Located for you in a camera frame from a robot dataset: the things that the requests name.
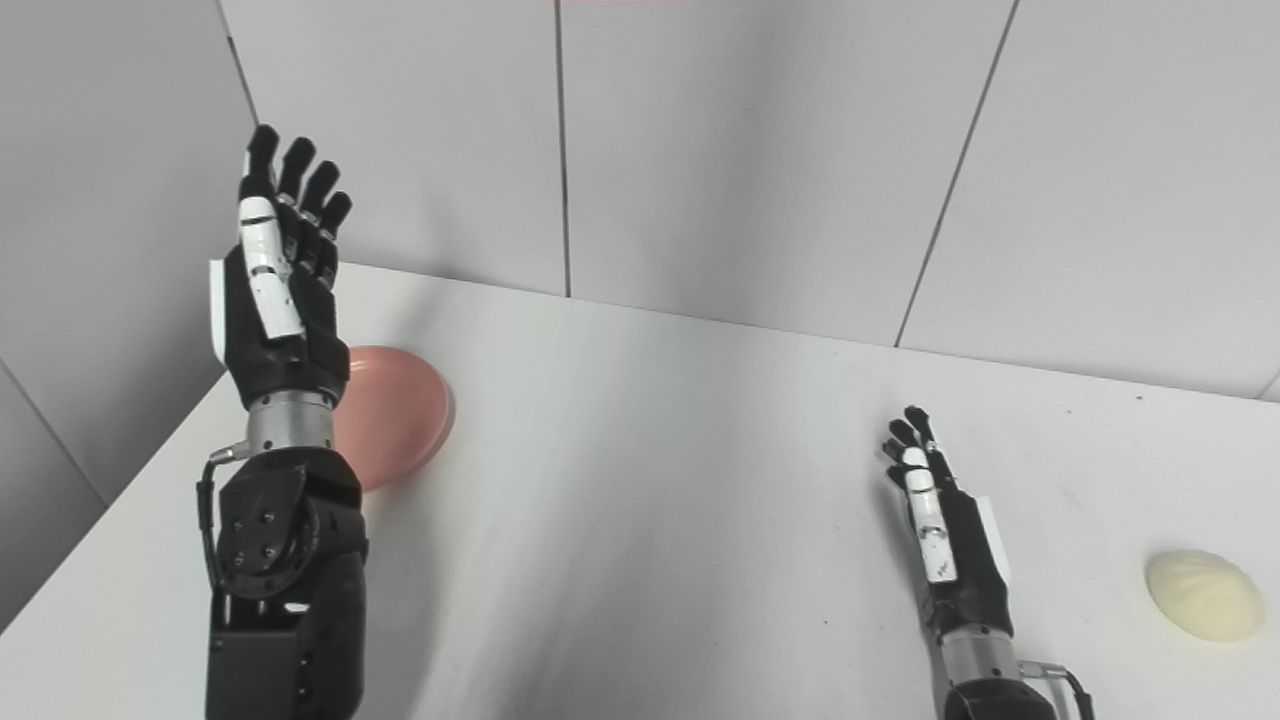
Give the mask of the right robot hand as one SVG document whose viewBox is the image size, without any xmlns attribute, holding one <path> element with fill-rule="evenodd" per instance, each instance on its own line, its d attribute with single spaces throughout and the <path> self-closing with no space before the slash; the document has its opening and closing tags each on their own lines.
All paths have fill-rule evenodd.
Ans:
<svg viewBox="0 0 1280 720">
<path fill-rule="evenodd" d="M 1009 584 L 978 500 L 964 491 L 940 447 L 931 415 L 910 405 L 888 424 L 886 475 L 906 501 L 922 561 L 925 626 L 942 637 L 975 626 L 1014 635 Z"/>
</svg>

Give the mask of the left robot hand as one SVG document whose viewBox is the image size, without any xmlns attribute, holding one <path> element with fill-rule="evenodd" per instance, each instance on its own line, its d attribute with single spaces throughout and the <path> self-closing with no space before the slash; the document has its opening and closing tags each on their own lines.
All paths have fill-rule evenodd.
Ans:
<svg viewBox="0 0 1280 720">
<path fill-rule="evenodd" d="M 296 392 L 335 407 L 349 382 L 337 329 L 337 240 L 352 197 L 339 167 L 312 140 L 287 150 L 270 124 L 255 128 L 239 178 L 237 240 L 211 269 L 214 350 L 252 410 Z"/>
</svg>

